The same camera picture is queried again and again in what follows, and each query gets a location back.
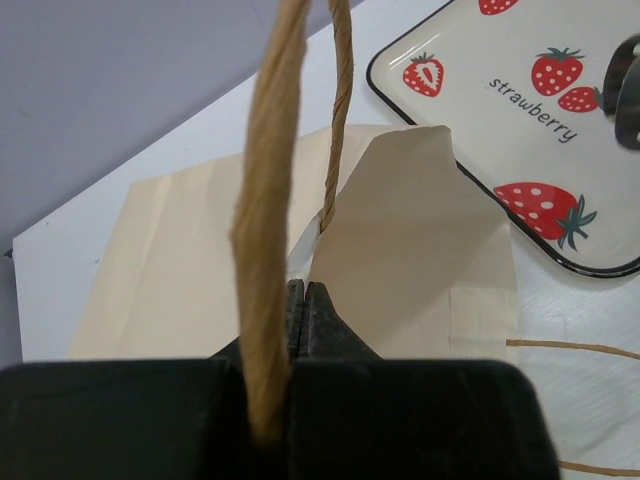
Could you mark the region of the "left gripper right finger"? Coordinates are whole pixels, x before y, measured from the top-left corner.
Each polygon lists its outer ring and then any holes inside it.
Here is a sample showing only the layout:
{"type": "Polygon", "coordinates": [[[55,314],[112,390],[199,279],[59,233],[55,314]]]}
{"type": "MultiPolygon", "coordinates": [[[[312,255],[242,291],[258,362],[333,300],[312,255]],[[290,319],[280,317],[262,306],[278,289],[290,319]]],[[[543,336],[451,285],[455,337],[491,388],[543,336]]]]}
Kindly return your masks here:
{"type": "Polygon", "coordinates": [[[287,286],[291,479],[556,479],[534,388],[495,360],[384,360],[319,282],[287,286]]]}

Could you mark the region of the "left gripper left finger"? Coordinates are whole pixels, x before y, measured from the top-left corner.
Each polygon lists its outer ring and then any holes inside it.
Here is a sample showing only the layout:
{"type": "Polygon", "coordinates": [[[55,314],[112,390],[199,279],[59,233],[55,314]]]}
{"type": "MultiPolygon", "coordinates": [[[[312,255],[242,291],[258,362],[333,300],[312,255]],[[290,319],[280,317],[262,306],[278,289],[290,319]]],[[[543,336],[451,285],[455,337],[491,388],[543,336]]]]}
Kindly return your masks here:
{"type": "Polygon", "coordinates": [[[208,358],[37,362],[1,372],[5,479],[284,479],[252,441],[240,346],[208,358]]]}

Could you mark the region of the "brown paper bag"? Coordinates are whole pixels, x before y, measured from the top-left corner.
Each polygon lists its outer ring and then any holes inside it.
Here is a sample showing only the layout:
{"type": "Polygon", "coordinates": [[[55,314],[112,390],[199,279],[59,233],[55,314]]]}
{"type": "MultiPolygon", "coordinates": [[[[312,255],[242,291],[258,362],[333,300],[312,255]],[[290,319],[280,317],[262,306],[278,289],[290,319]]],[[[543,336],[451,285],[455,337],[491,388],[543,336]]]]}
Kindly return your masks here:
{"type": "Polygon", "coordinates": [[[240,346],[254,444],[286,450],[287,286],[319,282],[384,360],[495,360],[516,332],[504,213],[456,168],[446,127],[346,123],[351,13],[329,5],[329,128],[299,136],[309,5],[284,1],[258,73],[242,154],[134,184],[70,356],[145,360],[240,346]]]}

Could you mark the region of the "metal tongs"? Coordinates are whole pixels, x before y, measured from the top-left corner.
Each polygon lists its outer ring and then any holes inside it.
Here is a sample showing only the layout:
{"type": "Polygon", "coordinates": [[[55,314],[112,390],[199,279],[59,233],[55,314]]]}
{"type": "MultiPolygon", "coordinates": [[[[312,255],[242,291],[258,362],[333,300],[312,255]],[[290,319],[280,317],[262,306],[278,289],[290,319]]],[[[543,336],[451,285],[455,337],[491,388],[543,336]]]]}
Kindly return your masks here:
{"type": "Polygon", "coordinates": [[[603,111],[614,125],[617,143],[639,150],[639,34],[614,51],[603,82],[603,111]]]}

